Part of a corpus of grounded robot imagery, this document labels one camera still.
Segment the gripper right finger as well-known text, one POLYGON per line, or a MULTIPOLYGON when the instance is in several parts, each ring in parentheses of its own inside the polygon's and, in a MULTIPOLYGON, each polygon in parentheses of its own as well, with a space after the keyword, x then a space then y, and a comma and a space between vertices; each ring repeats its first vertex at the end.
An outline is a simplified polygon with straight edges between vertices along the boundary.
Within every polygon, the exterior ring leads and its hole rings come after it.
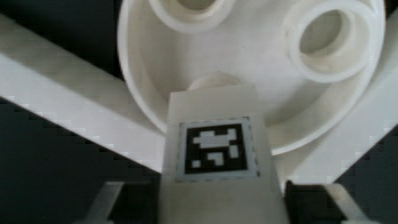
POLYGON ((373 224, 341 184, 288 181, 284 203, 292 224, 373 224))

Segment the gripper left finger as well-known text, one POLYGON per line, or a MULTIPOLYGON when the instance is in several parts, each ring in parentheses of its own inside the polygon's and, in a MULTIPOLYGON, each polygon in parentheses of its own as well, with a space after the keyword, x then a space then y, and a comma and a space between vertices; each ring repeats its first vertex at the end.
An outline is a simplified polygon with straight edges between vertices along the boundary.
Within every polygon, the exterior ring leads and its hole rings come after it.
POLYGON ((158 224, 155 183, 107 182, 77 224, 158 224))

